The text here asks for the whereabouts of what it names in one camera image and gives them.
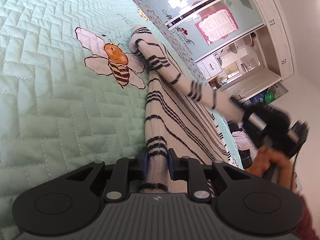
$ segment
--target wall poster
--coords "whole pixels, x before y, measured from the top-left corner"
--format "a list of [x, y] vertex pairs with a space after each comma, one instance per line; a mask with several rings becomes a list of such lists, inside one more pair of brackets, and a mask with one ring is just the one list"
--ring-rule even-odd
[[211, 45], [221, 38], [226, 38], [228, 34], [239, 28], [227, 7], [223, 7], [209, 14], [205, 19], [202, 19], [195, 25], [208, 45]]

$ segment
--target wall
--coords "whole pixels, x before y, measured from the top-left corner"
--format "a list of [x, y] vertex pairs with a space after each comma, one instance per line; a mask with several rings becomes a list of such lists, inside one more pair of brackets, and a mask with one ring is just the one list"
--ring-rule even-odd
[[320, 0], [279, 0], [289, 26], [298, 72], [320, 89]]
[[320, 91], [304, 77], [295, 74], [283, 81], [288, 93], [272, 103], [289, 113], [294, 124], [298, 119], [307, 121], [309, 134], [296, 164], [296, 172], [314, 219], [314, 228], [320, 235]]

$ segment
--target red sleeve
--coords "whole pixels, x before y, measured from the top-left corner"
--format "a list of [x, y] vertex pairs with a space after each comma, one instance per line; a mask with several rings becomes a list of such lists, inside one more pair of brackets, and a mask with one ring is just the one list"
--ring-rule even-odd
[[320, 240], [312, 228], [312, 217], [305, 199], [299, 196], [303, 204], [303, 215], [294, 233], [301, 240]]

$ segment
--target quilted bedspread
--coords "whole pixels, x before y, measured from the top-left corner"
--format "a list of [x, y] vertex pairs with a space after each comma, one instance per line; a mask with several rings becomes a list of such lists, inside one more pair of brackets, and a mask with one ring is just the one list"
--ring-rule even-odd
[[[18, 234], [21, 192], [145, 145], [148, 74], [127, 47], [135, 24], [179, 61], [131, 0], [0, 0], [0, 239]], [[83, 47], [90, 39], [100, 47]]]

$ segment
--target black stripe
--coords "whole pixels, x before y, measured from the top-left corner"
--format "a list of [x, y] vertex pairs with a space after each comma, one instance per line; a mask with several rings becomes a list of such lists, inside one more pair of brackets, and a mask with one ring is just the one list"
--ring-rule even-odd
[[174, 66], [176, 68], [176, 70], [178, 70], [179, 72], [183, 72], [179, 66], [179, 64], [174, 60], [174, 58], [171, 56], [170, 52], [167, 51], [167, 48], [164, 46], [164, 50], [166, 52], [167, 55], [167, 59], [170, 61], [170, 63], [172, 64], [172, 66]]
[[147, 58], [147, 61], [150, 61], [150, 60], [153, 60], [153, 59], [156, 59], [156, 58], [158, 58], [158, 59], [167, 59], [166, 57], [157, 57], [156, 55], [152, 55], [151, 57]]
[[155, 143], [155, 144], [148, 146], [148, 151], [150, 152], [151, 150], [156, 149], [156, 148], [167, 149], [167, 146], [163, 143]]
[[160, 189], [163, 190], [164, 192], [168, 193], [168, 187], [162, 183], [143, 183], [140, 187], [139, 187], [139, 191], [143, 190], [143, 189]]
[[195, 81], [192, 80], [192, 82], [191, 82], [191, 91], [190, 91], [190, 93], [187, 95], [188, 97], [191, 97], [192, 94], [193, 94], [193, 83], [194, 83], [194, 82], [195, 82]]
[[149, 143], [152, 143], [152, 142], [154, 142], [154, 141], [164, 141], [165, 144], [167, 144], [167, 141], [166, 141], [162, 136], [152, 137], [152, 138], [150, 138], [150, 139], [146, 142], [146, 144], [148, 145]]
[[181, 77], [181, 73], [179, 73], [179, 74], [177, 75], [177, 77], [176, 77], [173, 81], [170, 82], [170, 84], [171, 84], [171, 85], [174, 85], [175, 83], [177, 83], [180, 77]]
[[161, 104], [164, 112], [181, 127], [186, 135], [199, 146], [199, 148], [208, 156], [208, 158], [212, 161], [216, 160], [216, 158], [208, 150], [205, 144], [183, 123], [180, 117], [167, 105], [160, 91], [153, 91], [148, 94], [146, 104], [152, 101], [158, 101]]
[[162, 64], [167, 64], [168, 63], [168, 61], [166, 59], [156, 59], [155, 61], [152, 61], [152, 62], [156, 62], [156, 61], [158, 61], [158, 62], [160, 62]]
[[158, 67], [154, 67], [153, 70], [159, 70], [159, 69], [162, 68], [162, 67], [163, 67], [163, 65], [160, 64]]
[[116, 80], [117, 81], [120, 81], [120, 82], [124, 82], [124, 83], [128, 83], [129, 82], [129, 78], [121, 78], [121, 77], [118, 77], [118, 76], [115, 76]]
[[190, 149], [190, 147], [183, 141], [181, 140], [178, 136], [176, 136], [173, 132], [171, 132], [168, 127], [165, 125], [164, 123], [164, 120], [161, 118], [161, 116], [159, 115], [155, 115], [155, 114], [152, 114], [148, 117], [146, 117], [146, 121], [150, 121], [152, 119], [159, 119], [162, 121], [163, 125], [164, 125], [164, 128], [167, 130], [167, 132], [172, 136], [174, 137], [175, 139], [177, 139], [180, 143], [182, 143], [194, 156], [196, 156], [198, 158], [199, 161], [201, 161], [203, 164], [205, 164], [205, 162], [199, 157], [198, 154], [196, 154], [193, 150]]
[[[211, 115], [209, 115], [209, 119], [210, 119], [210, 118], [211, 118], [213, 121], [216, 120], [216, 118], [214, 117], [213, 113], [211, 113]], [[218, 135], [220, 139], [223, 138], [223, 136], [220, 135], [220, 134], [217, 132], [217, 130], [215, 130], [215, 134]]]
[[[193, 111], [191, 111], [188, 106], [186, 105], [186, 103], [184, 102], [183, 98], [180, 96], [180, 94], [174, 89], [173, 86], [170, 86], [164, 79], [162, 79], [164, 81], [164, 83], [166, 85], [168, 85], [170, 87], [170, 89], [175, 93], [175, 95], [180, 99], [180, 101], [182, 103], [184, 103], [185, 107], [188, 109], [188, 111], [193, 114], [194, 118], [197, 118], [196, 115], [193, 113]], [[194, 108], [194, 110], [196, 111], [196, 108], [198, 109], [198, 111], [200, 111], [201, 115], [200, 118], [202, 119], [203, 122], [200, 122], [200, 120], [197, 118], [199, 124], [202, 126], [203, 129], [205, 129], [205, 127], [203, 126], [203, 123], [205, 123], [207, 125], [207, 127], [209, 128], [209, 131], [213, 130], [214, 133], [218, 136], [218, 133], [216, 131], [216, 129], [214, 128], [214, 126], [212, 125], [212, 123], [210, 122], [210, 120], [207, 118], [207, 116], [211, 116], [209, 114], [209, 112], [204, 108], [204, 106], [202, 104], [196, 104], [194, 103], [194, 101], [192, 101], [191, 99], [189, 99], [187, 96], [184, 96], [190, 103], [190, 105]], [[215, 140], [211, 139], [211, 141], [214, 143], [214, 145], [221, 151], [221, 153], [226, 153], [225, 150], [222, 150], [218, 144], [216, 143]]]
[[207, 111], [207, 109], [204, 108], [204, 106], [203, 106], [202, 104], [197, 104], [196, 106], [197, 106], [197, 108], [199, 109], [199, 111], [201, 112], [202, 116], [205, 118], [205, 120], [206, 120], [206, 125], [208, 125], [208, 126], [210, 125], [211, 129], [214, 131], [214, 133], [216, 134], [216, 136], [217, 136], [218, 138], [220, 138], [220, 136], [219, 136], [219, 134], [218, 134], [218, 132], [217, 132], [217, 130], [216, 130], [217, 127], [215, 127], [215, 125], [213, 125], [212, 122], [210, 122], [210, 120], [212, 120], [211, 114]]
[[[161, 81], [160, 81], [158, 78], [153, 78], [153, 79], [151, 79], [151, 80], [149, 81], [149, 84], [150, 84], [150, 82], [153, 82], [153, 81], [155, 81], [155, 80], [159, 81], [162, 89], [164, 90], [164, 92], [166, 92], [166, 94], [169, 96], [169, 98], [171, 99], [171, 101], [177, 106], [177, 108], [178, 108], [178, 109], [180, 110], [180, 112], [188, 119], [188, 121], [193, 124], [193, 126], [199, 131], [199, 133], [202, 134], [202, 132], [199, 130], [199, 128], [198, 128], [193, 122], [190, 121], [190, 119], [186, 116], [186, 114], [184, 113], [184, 111], [181, 110], [181, 108], [178, 106], [178, 104], [175, 102], [175, 100], [173, 100], [173, 98], [168, 94], [168, 92], [166, 91], [166, 89], [164, 89], [164, 87], [162, 86]], [[204, 126], [204, 124], [203, 124], [204, 119], [202, 119], [203, 122], [201, 122], [201, 121], [199, 120], [199, 118], [195, 115], [194, 111], [192, 111], [192, 110], [188, 107], [187, 103], [182, 99], [182, 97], [180, 96], [180, 94], [174, 89], [174, 87], [172, 87], [172, 86], [170, 86], [170, 85], [168, 85], [168, 86], [169, 86], [169, 88], [171, 89], [171, 91], [175, 94], [175, 96], [180, 100], [180, 102], [184, 105], [184, 107], [185, 107], [186, 110], [189, 112], [189, 114], [192, 115], [192, 117], [198, 122], [198, 124], [201, 126], [201, 128], [204, 130], [204, 132], [208, 135], [208, 137], [210, 138], [211, 142], [212, 142], [220, 151], [226, 152], [225, 150], [222, 150], [222, 149], [218, 146], [217, 142], [213, 139], [211, 133], [210, 133], [210, 132], [207, 130], [207, 128]], [[203, 137], [205, 138], [205, 140], [207, 141], [207, 143], [211, 146], [211, 144], [208, 142], [208, 140], [206, 139], [206, 137], [205, 137], [204, 135], [203, 135]], [[223, 160], [223, 158], [222, 158], [216, 151], [214, 151], [214, 152]]]
[[143, 56], [143, 54], [138, 49], [133, 54], [136, 54], [136, 55], [139, 55], [139, 56]]
[[156, 43], [153, 43], [153, 42], [146, 42], [144, 39], [137, 39], [137, 40], [135, 41], [135, 44], [138, 46], [138, 44], [139, 44], [140, 41], [144, 41], [144, 42], [145, 42], [146, 44], [148, 44], [148, 45], [152, 45], [152, 46], [159, 47], [160, 50], [161, 50], [161, 52], [162, 52], [162, 54], [163, 54], [163, 56], [164, 56], [164, 52], [163, 52], [163, 50], [162, 50], [162, 48], [161, 48], [161, 46], [160, 46], [159, 44], [156, 44]]
[[199, 84], [199, 97], [196, 99], [197, 102], [200, 102], [202, 96], [202, 84]]
[[132, 33], [131, 36], [135, 35], [135, 34], [138, 34], [138, 33], [147, 33], [147, 34], [152, 34], [151, 32], [147, 32], [147, 31], [138, 31], [138, 32], [134, 32]]
[[151, 157], [154, 157], [154, 156], [157, 156], [157, 155], [162, 155], [162, 156], [167, 158], [167, 154], [163, 150], [157, 150], [157, 151], [153, 151], [153, 152], [149, 153], [148, 154], [148, 158], [151, 158]]
[[140, 28], [136, 29], [135, 32], [136, 32], [136, 31], [139, 31], [139, 30], [147, 30], [147, 31], [150, 31], [147, 27], [140, 27]]
[[212, 107], [212, 109], [215, 109], [216, 105], [217, 105], [217, 93], [216, 93], [216, 90], [214, 89], [213, 90], [213, 107]]
[[157, 59], [157, 60], [155, 60], [155, 61], [153, 61], [153, 62], [150, 62], [150, 64], [151, 65], [157, 65], [158, 63], [160, 63], [160, 60], [159, 59]]
[[198, 88], [198, 82], [195, 82], [195, 94], [191, 98], [192, 100], [195, 100], [198, 97], [197, 88]]

